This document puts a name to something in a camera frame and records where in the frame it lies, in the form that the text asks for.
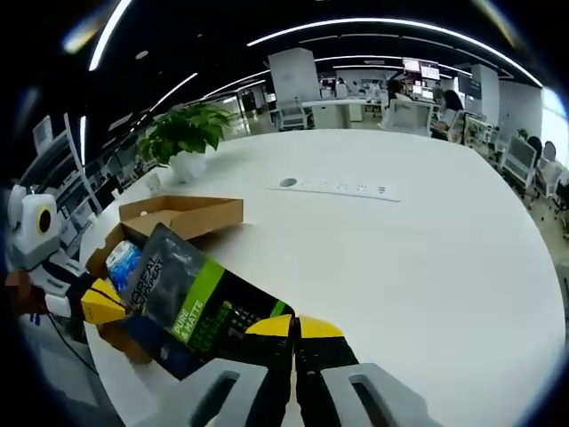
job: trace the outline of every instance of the power outlet strip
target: power outlet strip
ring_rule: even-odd
[[[284,178],[270,187],[284,191],[305,191],[308,193],[337,194],[348,197],[377,198],[400,202],[395,185],[353,183],[345,181],[316,181],[302,178]]]

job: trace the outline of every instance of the white pot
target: white pot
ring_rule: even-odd
[[[190,182],[205,172],[205,154],[181,151],[170,157],[174,176],[182,182]]]

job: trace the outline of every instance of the open cardboard box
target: open cardboard box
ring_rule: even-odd
[[[162,222],[184,240],[197,238],[211,231],[243,222],[243,200],[215,197],[161,196],[119,207],[120,222],[105,239],[105,246],[96,249],[86,263],[87,270],[97,278],[107,278],[105,261],[123,240],[140,249],[155,226]],[[138,361],[151,358],[126,333],[123,321],[99,328],[101,338],[116,349]]]

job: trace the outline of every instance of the cable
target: cable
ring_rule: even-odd
[[[88,367],[91,371],[93,371],[94,374],[99,375],[99,373],[97,372],[97,370],[96,370],[94,367],[92,367],[89,363],[87,363],[87,362],[85,361],[85,359],[83,359],[81,356],[79,356],[79,353],[77,353],[77,352],[75,351],[75,349],[74,349],[73,347],[71,347],[71,344],[69,344],[69,343],[67,342],[67,340],[66,340],[65,338],[63,338],[63,335],[61,334],[60,329],[55,326],[55,320],[53,320],[52,315],[51,315],[50,313],[47,313],[47,318],[50,319],[50,322],[52,322],[52,325],[53,325],[53,328],[55,329],[55,332],[57,332],[57,335],[60,336],[61,340],[62,340],[63,343],[66,345],[66,347],[67,347],[68,349],[70,349],[71,352],[72,352],[73,354],[75,354],[75,355],[77,356],[77,358],[78,358],[79,360],[81,360],[81,361],[83,362],[83,364],[84,364],[86,367]]]
[[[88,290],[89,290],[89,291],[96,292],[97,294],[104,296],[104,297],[107,298],[108,300],[114,302],[116,305],[119,305],[119,306],[121,306],[123,309],[126,310],[126,306],[125,306],[125,305],[123,305],[122,303],[120,303],[120,302],[117,301],[117,300],[114,300],[113,298],[111,298],[110,296],[108,296],[107,294],[105,294],[103,291],[100,291],[99,289],[95,289],[94,287],[92,287],[92,288],[90,288],[90,289],[88,289]]]

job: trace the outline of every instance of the round table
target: round table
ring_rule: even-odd
[[[191,184],[158,173],[169,194],[244,200],[243,226],[209,254],[297,313],[333,322],[360,362],[419,393],[436,421],[511,425],[547,385],[565,342],[554,265],[514,192],[474,150],[321,130],[227,141],[208,157]],[[388,184],[400,202],[271,189],[287,177]],[[106,209],[83,237],[81,262],[118,222],[118,204],[145,197],[142,178]],[[125,424],[155,411],[176,380],[86,329]]]

